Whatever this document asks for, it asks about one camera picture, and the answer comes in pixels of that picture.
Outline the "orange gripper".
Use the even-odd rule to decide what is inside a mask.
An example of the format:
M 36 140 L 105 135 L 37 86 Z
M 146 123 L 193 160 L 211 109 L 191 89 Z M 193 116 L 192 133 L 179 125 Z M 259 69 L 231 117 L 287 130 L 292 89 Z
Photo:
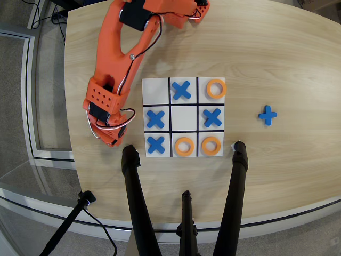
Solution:
M 128 117 L 126 114 L 99 114 L 99 132 L 101 138 L 109 147 L 120 146 L 126 132 L 127 124 Z

